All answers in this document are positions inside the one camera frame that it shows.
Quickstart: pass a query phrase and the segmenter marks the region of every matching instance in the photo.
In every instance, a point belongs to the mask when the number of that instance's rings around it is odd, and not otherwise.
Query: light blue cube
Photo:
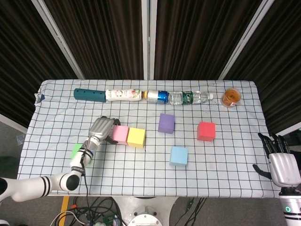
[[[170,151],[169,165],[186,166],[188,158],[188,149],[185,147],[172,147]]]

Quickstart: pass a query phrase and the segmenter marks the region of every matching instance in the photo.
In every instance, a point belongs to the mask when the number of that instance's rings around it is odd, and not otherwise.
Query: green bottle label
[[[183,104],[189,105],[193,102],[193,93],[191,91],[183,91]]]

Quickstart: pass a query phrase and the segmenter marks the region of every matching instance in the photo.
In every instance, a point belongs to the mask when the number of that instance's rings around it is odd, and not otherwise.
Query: orange jar
[[[241,99],[240,92],[235,88],[229,88],[221,98],[222,105],[225,107],[234,107]]]

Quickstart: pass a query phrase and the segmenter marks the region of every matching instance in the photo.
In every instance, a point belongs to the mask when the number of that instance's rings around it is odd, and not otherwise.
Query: robotic hand
[[[283,207],[283,212],[288,226],[301,226],[301,192],[296,190],[296,186],[301,183],[295,156],[291,154],[287,142],[282,136],[272,134],[272,140],[259,133],[263,147],[269,160],[269,172],[264,172],[257,165],[253,165],[255,171],[281,187],[279,198]]]
[[[46,196],[52,190],[75,190],[79,185],[80,177],[85,174],[85,167],[93,158],[94,151],[98,149],[100,143],[103,140],[112,144],[117,143],[108,136],[113,125],[120,125],[120,121],[103,116],[94,122],[89,130],[88,139],[70,163],[71,172],[69,173],[24,180],[0,178],[0,203],[9,196],[16,202],[23,202]]]

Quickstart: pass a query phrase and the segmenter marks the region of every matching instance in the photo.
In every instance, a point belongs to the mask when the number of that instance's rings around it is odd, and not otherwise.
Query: purple cube
[[[158,131],[172,134],[174,132],[174,115],[161,113]]]

